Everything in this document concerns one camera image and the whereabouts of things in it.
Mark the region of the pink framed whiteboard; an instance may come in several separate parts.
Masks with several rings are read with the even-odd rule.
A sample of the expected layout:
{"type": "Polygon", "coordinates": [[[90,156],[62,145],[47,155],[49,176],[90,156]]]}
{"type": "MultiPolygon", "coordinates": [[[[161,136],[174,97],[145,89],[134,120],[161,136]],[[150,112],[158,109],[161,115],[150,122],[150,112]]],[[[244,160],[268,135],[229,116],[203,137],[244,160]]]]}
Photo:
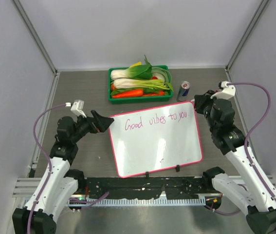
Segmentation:
{"type": "Polygon", "coordinates": [[[203,160],[191,101],[113,115],[109,127],[120,178],[176,168],[203,160]]]}

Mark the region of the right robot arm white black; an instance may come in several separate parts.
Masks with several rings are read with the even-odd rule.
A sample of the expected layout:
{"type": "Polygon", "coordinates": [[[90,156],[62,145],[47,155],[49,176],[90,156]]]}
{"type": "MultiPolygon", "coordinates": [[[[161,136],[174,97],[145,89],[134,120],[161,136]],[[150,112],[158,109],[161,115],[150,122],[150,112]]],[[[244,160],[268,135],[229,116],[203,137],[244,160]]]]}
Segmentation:
{"type": "Polygon", "coordinates": [[[194,96],[194,109],[208,123],[215,146],[233,164],[244,186],[234,182],[220,167],[203,173],[202,188],[219,191],[245,215],[255,234],[276,232],[276,188],[260,167],[243,132],[234,124],[235,110],[231,101],[215,97],[209,90],[194,96]]]}

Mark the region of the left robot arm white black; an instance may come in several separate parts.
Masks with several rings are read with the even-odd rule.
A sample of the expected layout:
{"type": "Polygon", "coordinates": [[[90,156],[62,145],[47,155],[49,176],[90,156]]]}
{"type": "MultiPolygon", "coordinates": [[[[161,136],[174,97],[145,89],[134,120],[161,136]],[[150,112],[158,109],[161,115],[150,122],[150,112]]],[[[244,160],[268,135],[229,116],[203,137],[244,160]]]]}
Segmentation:
{"type": "Polygon", "coordinates": [[[77,120],[62,117],[57,123],[55,143],[47,156],[47,167],[33,195],[23,208],[12,215],[17,234],[54,234],[57,220],[73,195],[85,191],[84,173],[71,169],[77,155],[77,142],[86,134],[105,132],[114,119],[103,117],[95,110],[92,116],[79,115],[77,120]]]}

